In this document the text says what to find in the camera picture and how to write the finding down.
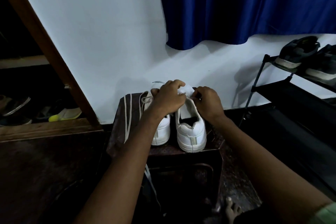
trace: bare foot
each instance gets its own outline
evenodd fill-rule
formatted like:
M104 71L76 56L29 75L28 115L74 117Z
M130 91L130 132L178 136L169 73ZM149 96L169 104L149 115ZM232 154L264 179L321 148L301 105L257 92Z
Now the bare foot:
M235 218L242 213L242 209L234 204L233 206L233 201L231 197L227 197L226 198L226 208L225 208L225 214L227 219L229 220L229 224L233 224L233 221L235 220Z

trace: loose shoelace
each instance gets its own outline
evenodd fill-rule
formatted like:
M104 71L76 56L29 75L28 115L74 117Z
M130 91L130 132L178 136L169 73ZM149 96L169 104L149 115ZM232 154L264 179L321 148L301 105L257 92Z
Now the loose shoelace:
M144 104L145 104L145 103L149 103L149 102L152 100L152 98L153 98L152 96L141 98L142 95L145 94L145 93L148 93L148 91L143 92L143 93L140 95L140 97L139 97L139 112L140 112L140 118L141 118L141 115L142 115L142 112L143 112L142 109L143 109ZM125 141L124 141L124 143L125 143L125 142L127 141L127 139L128 139L129 131L130 131L130 129L131 129L131 121L132 121L132 94L130 94L130 105L129 105L129 120L128 120L128 125L127 125L127 108L126 108L127 105L126 105L126 96L124 96L124 104L125 104ZM148 168L148 165L147 165L147 164L146 164L146 167L145 167L145 175L146 175L147 179L149 180L149 183L150 183L150 185L151 185L151 187L152 187L152 189L153 189L153 191L154 191L155 199L156 199L157 203L159 204L159 206L160 206L160 211L161 211L161 205L160 205L160 203L159 203L159 201L158 201L158 198L157 198L157 195L156 195L156 190L155 190L154 185L153 185L153 183L152 183L151 173L149 172L149 168Z

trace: black shoe rack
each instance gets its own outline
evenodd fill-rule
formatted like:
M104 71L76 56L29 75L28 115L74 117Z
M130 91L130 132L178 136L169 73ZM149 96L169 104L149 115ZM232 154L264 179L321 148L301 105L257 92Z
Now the black shoe rack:
M305 68L290 70L279 66L274 62L276 58L264 56L240 125L245 119L250 120L252 131L257 131L250 136L330 198L336 199L336 107L290 81L296 74L336 93L335 82L309 77L304 74ZM290 72L290 76L257 87L267 62ZM272 107L251 114L248 106L254 92L271 101Z

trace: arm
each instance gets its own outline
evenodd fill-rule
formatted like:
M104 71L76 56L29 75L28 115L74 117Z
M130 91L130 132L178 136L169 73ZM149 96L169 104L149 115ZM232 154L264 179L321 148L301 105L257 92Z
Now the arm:
M307 223L319 209L332 203L227 118L216 91L198 87L193 97L199 113L237 154L261 199L286 223Z
M75 223L131 223L155 131L164 116L184 104L186 96L177 94L177 89L184 85L179 80L168 81L160 90L152 91L154 101L143 113L135 131L89 197Z

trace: white wall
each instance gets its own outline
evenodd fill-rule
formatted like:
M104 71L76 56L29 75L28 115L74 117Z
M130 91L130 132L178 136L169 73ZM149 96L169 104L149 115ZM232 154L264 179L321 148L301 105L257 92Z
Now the white wall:
M143 92L153 81L181 79L214 88L225 109L243 106L264 54L278 55L299 36L254 35L245 44L204 41L187 51L165 45L161 0L29 0L61 56L103 124L112 123L119 99ZM336 44L321 35L321 45ZM284 79L268 67L260 84ZM328 90L292 80L322 98ZM267 103L260 95L252 105Z

